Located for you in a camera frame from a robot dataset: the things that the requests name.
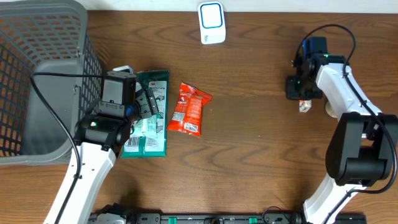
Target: white wall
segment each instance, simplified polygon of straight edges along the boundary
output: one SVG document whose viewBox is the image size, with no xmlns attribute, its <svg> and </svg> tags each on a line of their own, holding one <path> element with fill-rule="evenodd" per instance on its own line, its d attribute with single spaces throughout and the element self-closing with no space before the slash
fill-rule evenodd
<svg viewBox="0 0 398 224">
<path fill-rule="evenodd" d="M 196 11 L 199 0 L 77 0 L 92 10 Z M 398 0 L 219 0 L 229 12 L 398 13 Z"/>
</svg>

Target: wooden surface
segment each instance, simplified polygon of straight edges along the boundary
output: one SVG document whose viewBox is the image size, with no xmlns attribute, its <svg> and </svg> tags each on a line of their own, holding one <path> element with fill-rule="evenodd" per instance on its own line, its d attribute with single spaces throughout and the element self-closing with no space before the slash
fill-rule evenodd
<svg viewBox="0 0 398 224">
<path fill-rule="evenodd" d="M 325 99 L 300 114 L 284 93 L 297 45 L 320 25 L 354 32 L 356 80 L 383 112 L 398 114 L 397 15 L 226 13 L 225 19 L 226 41 L 204 46 L 195 12 L 89 12 L 88 34 L 106 68 L 170 69 L 169 120 L 181 82 L 213 95 L 202 137 L 169 131 L 166 158 L 117 160 L 95 209 L 114 202 L 165 213 L 298 209 L 326 174 L 337 125 Z M 343 31 L 317 34 L 328 37 L 330 52 L 349 53 Z M 0 166 L 0 223 L 42 223 L 66 168 Z M 355 196 L 344 211 L 364 212 L 368 223 L 397 223 L 397 190 L 395 184 L 382 195 Z"/>
</svg>

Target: orange packet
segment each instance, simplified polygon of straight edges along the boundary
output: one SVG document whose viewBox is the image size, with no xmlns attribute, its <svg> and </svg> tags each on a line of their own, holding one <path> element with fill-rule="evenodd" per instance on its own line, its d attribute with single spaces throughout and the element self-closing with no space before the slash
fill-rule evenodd
<svg viewBox="0 0 398 224">
<path fill-rule="evenodd" d="M 193 86 L 181 83 L 178 103 L 167 130 L 200 136 L 202 107 L 211 100 L 211 97 Z"/>
</svg>

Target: wood grain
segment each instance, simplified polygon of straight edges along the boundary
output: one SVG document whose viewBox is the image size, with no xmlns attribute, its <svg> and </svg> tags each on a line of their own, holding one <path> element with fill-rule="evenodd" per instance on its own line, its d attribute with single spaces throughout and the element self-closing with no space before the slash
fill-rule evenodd
<svg viewBox="0 0 398 224">
<path fill-rule="evenodd" d="M 298 209 L 326 174 L 325 152 L 337 120 L 325 99 L 307 114 L 285 99 L 286 76 L 301 38 L 337 23 L 356 35 L 357 82 L 385 113 L 398 114 L 398 16 L 380 14 L 226 13 L 227 38 L 200 43 L 194 12 L 89 12 L 88 34 L 105 68 L 170 69 L 169 120 L 178 86 L 213 95 L 200 138 L 167 133 L 167 157 L 119 159 L 95 209 L 114 202 L 165 213 L 260 213 Z M 329 51 L 348 54 L 351 40 L 329 28 Z M 42 223 L 66 166 L 0 166 L 0 223 Z M 378 182 L 374 188 L 385 182 Z M 397 223 L 398 184 L 382 195 L 358 195 L 345 212 L 368 223 Z"/>
</svg>

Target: gray basket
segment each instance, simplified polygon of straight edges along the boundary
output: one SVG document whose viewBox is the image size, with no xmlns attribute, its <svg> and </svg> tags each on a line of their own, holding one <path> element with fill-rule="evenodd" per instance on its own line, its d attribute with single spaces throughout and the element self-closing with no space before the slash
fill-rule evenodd
<svg viewBox="0 0 398 224">
<path fill-rule="evenodd" d="M 85 8 L 75 1 L 0 2 L 0 165 L 69 161 L 72 145 L 31 88 L 29 76 L 101 75 L 87 20 Z M 35 82 L 72 135 L 101 94 L 99 78 L 37 76 Z"/>
</svg>

